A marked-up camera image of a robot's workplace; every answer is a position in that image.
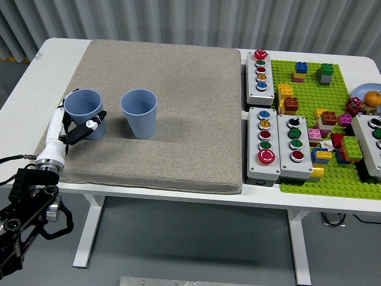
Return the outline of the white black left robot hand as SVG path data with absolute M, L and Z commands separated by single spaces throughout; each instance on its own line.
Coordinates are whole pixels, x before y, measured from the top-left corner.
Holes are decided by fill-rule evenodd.
M 91 89 L 70 92 L 53 113 L 45 148 L 36 158 L 36 168 L 60 173 L 65 168 L 68 147 L 83 139 L 97 140 L 105 134 L 101 95 Z

